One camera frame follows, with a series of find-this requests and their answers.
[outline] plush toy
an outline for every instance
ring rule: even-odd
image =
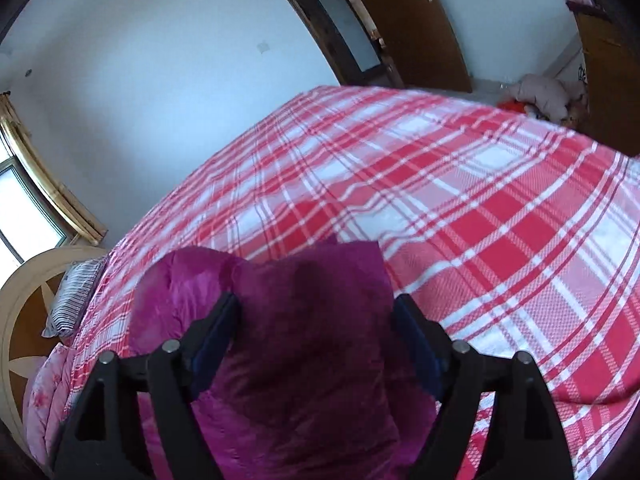
[[[571,101],[567,112],[567,117],[565,117],[560,124],[565,128],[579,131],[580,124],[587,117],[587,107],[582,101]]]
[[[518,102],[536,105],[555,124],[568,119],[572,102],[579,102],[584,108],[587,105],[587,90],[582,81],[563,82],[535,74],[527,74],[521,82],[511,85],[507,95]]]

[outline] window glass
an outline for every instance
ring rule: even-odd
[[[9,276],[11,276],[19,266],[20,263],[18,263],[18,260],[11,254],[11,251],[0,242],[0,286],[4,285],[4,282],[9,279]]]
[[[25,261],[56,247],[65,237],[42,212],[13,168],[0,174],[0,231]]]

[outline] blue pad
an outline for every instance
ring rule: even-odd
[[[240,304],[237,301],[231,301],[220,312],[220,316],[191,362],[193,371],[191,399],[197,399],[203,391],[211,387],[225,356],[226,348],[236,334],[239,321]]]
[[[435,399],[441,400],[443,394],[442,365],[431,349],[418,321],[412,315],[409,306],[404,304],[401,296],[394,301],[393,319],[396,331],[409,349],[420,386]]]

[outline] purple cushion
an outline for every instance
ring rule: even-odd
[[[378,245],[322,244],[261,265],[206,248],[168,254],[136,289],[132,353],[180,338],[227,290],[241,326],[192,405],[225,479],[404,478],[435,408],[391,328]],[[156,476],[171,478],[147,397],[141,412]]]

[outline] curtain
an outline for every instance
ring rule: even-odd
[[[7,93],[0,94],[0,134],[34,184],[69,225],[91,245],[98,245],[107,229],[46,169],[20,122]]]

